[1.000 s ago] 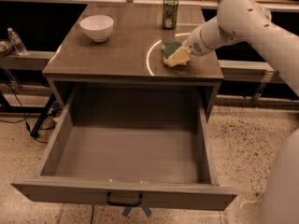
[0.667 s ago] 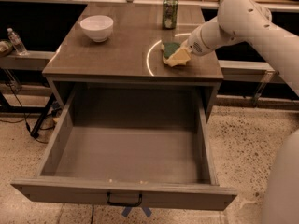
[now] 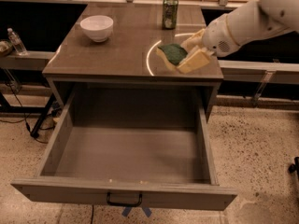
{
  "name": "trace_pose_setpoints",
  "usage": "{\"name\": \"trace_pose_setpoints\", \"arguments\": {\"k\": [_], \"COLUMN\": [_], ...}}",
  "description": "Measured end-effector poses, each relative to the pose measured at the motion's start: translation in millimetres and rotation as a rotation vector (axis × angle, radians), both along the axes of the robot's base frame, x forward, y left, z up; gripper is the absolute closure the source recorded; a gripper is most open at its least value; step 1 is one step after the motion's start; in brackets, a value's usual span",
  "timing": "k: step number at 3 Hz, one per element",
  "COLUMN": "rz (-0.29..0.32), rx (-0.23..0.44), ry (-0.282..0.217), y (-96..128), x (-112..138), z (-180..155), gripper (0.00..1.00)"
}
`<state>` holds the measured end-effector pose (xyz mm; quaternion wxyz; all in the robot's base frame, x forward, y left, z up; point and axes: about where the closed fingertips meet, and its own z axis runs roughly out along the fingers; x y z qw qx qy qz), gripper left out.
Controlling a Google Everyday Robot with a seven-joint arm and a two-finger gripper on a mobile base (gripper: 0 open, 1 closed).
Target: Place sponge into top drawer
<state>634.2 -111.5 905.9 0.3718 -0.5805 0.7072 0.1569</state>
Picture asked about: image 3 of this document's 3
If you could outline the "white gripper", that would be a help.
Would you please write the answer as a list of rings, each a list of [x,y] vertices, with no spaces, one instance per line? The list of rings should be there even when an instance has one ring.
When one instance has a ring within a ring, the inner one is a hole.
[[[227,14],[221,15],[205,30],[201,29],[180,45],[189,52],[178,65],[179,72],[183,74],[209,64],[213,54],[226,57],[240,49],[229,29]]]

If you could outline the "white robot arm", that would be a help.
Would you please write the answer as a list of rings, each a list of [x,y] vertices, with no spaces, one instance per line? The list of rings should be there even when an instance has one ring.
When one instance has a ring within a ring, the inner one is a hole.
[[[187,56],[179,72],[190,73],[209,64],[212,56],[226,57],[244,45],[299,30],[299,0],[249,1],[223,14],[185,40]]]

